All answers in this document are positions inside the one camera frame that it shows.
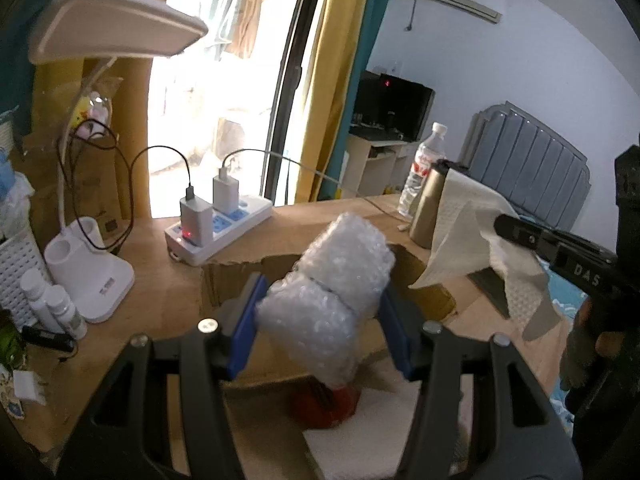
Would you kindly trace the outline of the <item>white perforated basket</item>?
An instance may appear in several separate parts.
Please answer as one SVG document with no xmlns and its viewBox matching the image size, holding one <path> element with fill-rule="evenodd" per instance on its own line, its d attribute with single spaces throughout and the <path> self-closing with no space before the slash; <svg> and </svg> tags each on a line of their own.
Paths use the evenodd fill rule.
<svg viewBox="0 0 640 480">
<path fill-rule="evenodd" d="M 51 284 L 51 275 L 30 226 L 8 238 L 0 252 L 0 301 L 1 309 L 10 312 L 18 330 L 34 326 L 38 320 L 29 307 L 20 287 L 22 275 L 29 269 L 38 269 L 43 279 Z"/>
</svg>

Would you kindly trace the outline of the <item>white paper towel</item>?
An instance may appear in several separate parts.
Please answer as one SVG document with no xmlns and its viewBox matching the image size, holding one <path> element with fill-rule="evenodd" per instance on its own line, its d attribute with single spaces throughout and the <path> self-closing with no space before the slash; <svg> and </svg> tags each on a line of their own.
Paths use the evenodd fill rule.
<svg viewBox="0 0 640 480">
<path fill-rule="evenodd" d="M 500 237 L 495 220 L 518 218 L 496 191 L 451 169 L 437 209 L 430 258 L 413 289 L 487 268 L 504 281 L 506 306 L 522 337 L 538 339 L 561 322 L 548 291 L 549 278 L 528 249 Z"/>
</svg>

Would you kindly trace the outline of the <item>small white pill bottle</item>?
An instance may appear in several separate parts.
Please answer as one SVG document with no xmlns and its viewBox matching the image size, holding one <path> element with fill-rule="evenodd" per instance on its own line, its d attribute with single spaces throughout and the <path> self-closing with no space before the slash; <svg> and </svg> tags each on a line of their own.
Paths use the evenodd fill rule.
<svg viewBox="0 0 640 480">
<path fill-rule="evenodd" d="M 44 293 L 44 301 L 58 324 L 70 336 L 81 340 L 87 335 L 88 328 L 85 319 L 70 299 L 70 295 L 61 285 L 53 285 Z"/>
</svg>

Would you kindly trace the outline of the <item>black flashlight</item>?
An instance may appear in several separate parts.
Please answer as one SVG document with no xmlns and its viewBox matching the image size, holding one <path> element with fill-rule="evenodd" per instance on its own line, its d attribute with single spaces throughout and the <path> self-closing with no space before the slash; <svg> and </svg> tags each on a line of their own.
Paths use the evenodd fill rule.
<svg viewBox="0 0 640 480">
<path fill-rule="evenodd" d="M 28 344 L 63 353 L 73 353 L 76 348 L 75 339 L 70 335 L 52 333 L 32 326 L 22 328 L 22 338 Z"/>
</svg>

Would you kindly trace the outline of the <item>white tv cabinet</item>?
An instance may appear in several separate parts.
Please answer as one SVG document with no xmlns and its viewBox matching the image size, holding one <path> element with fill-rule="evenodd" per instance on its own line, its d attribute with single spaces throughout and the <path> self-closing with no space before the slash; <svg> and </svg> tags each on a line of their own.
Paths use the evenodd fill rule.
<svg viewBox="0 0 640 480">
<path fill-rule="evenodd" d="M 418 144 L 370 141 L 350 134 L 341 170 L 341 198 L 399 193 L 408 177 Z"/>
</svg>

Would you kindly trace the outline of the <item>clear water bottle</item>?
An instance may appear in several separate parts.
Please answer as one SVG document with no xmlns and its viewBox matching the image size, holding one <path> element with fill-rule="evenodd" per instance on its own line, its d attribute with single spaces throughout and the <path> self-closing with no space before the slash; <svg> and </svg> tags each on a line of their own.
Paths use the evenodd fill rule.
<svg viewBox="0 0 640 480">
<path fill-rule="evenodd" d="M 432 133 L 416 150 L 397 208 L 405 218 L 413 216 L 413 203 L 419 196 L 423 183 L 434 163 L 446 157 L 444 139 L 447 131 L 447 126 L 433 122 Z"/>
</svg>

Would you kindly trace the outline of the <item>white desk lamp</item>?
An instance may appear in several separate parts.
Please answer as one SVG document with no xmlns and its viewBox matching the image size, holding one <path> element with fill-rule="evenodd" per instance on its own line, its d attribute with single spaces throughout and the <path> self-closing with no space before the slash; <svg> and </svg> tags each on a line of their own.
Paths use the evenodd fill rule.
<svg viewBox="0 0 640 480">
<path fill-rule="evenodd" d="M 103 243 L 98 222 L 75 214 L 80 178 L 93 162 L 114 157 L 116 140 L 103 120 L 92 136 L 75 110 L 100 78 L 121 58 L 170 58 L 206 35 L 199 18 L 175 10 L 164 0 L 51 0 L 29 39 L 28 58 L 43 65 L 93 58 L 96 66 L 80 84 L 58 138 L 58 221 L 61 231 L 44 250 L 55 284 L 70 295 L 91 324 L 106 321 L 134 284 L 134 268 Z"/>
</svg>

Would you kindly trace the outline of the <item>red plush ball keychain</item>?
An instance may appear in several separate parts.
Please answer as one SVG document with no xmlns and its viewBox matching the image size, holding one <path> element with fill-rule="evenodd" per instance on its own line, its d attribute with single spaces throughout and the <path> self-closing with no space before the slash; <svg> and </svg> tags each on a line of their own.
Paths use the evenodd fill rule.
<svg viewBox="0 0 640 480">
<path fill-rule="evenodd" d="M 292 385 L 285 411 L 300 429 L 331 429 L 356 413 L 360 396 L 354 386 L 331 389 L 313 379 Z"/>
</svg>

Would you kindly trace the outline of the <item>white plug adapter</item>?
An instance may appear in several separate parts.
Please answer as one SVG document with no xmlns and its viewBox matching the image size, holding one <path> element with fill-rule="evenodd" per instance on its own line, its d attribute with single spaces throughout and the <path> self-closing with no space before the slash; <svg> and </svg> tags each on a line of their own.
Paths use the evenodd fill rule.
<svg viewBox="0 0 640 480">
<path fill-rule="evenodd" d="M 17 399 L 46 405 L 43 380 L 31 370 L 14 370 L 13 387 Z"/>
</svg>

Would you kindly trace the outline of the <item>white power strip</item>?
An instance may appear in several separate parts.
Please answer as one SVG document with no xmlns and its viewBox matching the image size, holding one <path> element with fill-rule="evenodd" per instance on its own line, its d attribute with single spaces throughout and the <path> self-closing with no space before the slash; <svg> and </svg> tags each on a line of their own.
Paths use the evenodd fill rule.
<svg viewBox="0 0 640 480">
<path fill-rule="evenodd" d="M 189 266 L 201 266 L 217 252 L 221 252 L 248 231 L 268 220 L 271 213 L 270 200 L 252 196 L 242 196 L 239 209 L 230 216 L 214 209 L 212 239 L 203 247 L 195 245 L 186 237 L 186 232 L 178 221 L 165 230 L 168 254 L 175 261 L 182 261 Z"/>
</svg>

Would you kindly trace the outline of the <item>steel thermos tumbler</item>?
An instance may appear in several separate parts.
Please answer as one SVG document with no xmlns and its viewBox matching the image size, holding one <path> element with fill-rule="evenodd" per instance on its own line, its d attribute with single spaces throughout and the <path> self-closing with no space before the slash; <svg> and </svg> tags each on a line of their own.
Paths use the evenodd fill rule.
<svg viewBox="0 0 640 480">
<path fill-rule="evenodd" d="M 439 159 L 431 166 L 431 170 L 423 182 L 421 192 L 416 196 L 414 203 L 416 210 L 410 223 L 409 237 L 422 248 L 430 249 L 432 247 L 439 201 L 450 169 L 462 172 L 462 174 L 466 174 L 469 170 L 467 166 L 458 162 Z"/>
</svg>

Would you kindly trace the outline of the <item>grey padded headboard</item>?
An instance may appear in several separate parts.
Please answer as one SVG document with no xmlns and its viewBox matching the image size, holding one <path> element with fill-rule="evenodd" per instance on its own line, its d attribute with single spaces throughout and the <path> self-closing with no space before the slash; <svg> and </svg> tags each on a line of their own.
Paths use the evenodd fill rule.
<svg viewBox="0 0 640 480">
<path fill-rule="evenodd" d="M 563 231 L 573 229 L 591 188 L 587 157 L 510 102 L 474 116 L 460 164 L 519 214 Z"/>
</svg>

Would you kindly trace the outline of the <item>black television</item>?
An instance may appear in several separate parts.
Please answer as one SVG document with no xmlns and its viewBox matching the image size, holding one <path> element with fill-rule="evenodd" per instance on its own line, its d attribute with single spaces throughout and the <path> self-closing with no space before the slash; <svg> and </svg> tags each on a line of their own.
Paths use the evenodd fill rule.
<svg viewBox="0 0 640 480">
<path fill-rule="evenodd" d="M 436 93 L 423 84 L 367 70 L 360 76 L 349 132 L 369 141 L 420 139 Z"/>
</svg>

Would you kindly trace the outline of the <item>bubble wrap bundle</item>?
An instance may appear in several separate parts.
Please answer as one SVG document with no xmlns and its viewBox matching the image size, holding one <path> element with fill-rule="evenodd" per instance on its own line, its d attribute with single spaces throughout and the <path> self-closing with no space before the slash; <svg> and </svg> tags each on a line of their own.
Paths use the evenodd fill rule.
<svg viewBox="0 0 640 480">
<path fill-rule="evenodd" d="M 358 366 L 359 334 L 374 318 L 395 255 L 384 234 L 356 214 L 340 214 L 256 307 L 258 328 L 331 389 Z"/>
</svg>

